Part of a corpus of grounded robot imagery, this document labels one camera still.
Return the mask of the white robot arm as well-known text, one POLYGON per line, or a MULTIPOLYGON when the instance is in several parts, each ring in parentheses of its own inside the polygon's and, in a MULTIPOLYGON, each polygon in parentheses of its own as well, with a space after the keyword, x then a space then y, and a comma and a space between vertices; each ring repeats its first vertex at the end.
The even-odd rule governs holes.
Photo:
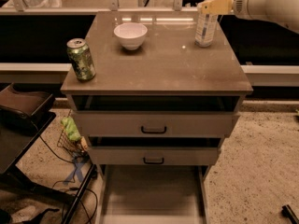
POLYGON ((273 22, 299 34, 299 0, 206 0, 201 14, 228 15, 249 21, 273 22))

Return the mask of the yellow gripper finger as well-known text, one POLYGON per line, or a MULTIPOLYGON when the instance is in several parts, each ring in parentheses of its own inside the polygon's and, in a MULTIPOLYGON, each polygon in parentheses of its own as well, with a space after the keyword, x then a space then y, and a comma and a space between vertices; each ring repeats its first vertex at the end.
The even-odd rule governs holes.
POLYGON ((227 15, 233 10, 233 0, 205 0, 199 11, 202 14, 227 15))

